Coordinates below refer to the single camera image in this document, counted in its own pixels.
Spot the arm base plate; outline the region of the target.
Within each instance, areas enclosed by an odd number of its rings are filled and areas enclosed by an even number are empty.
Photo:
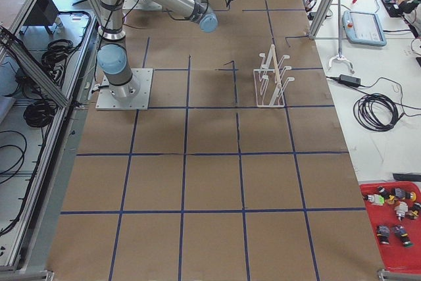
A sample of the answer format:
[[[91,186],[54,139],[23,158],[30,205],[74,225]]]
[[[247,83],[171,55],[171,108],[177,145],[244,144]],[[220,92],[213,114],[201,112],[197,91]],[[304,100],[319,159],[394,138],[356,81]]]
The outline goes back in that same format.
[[[104,75],[95,108],[98,111],[147,110],[153,81],[152,68],[133,68],[132,79],[124,86],[109,84]]]

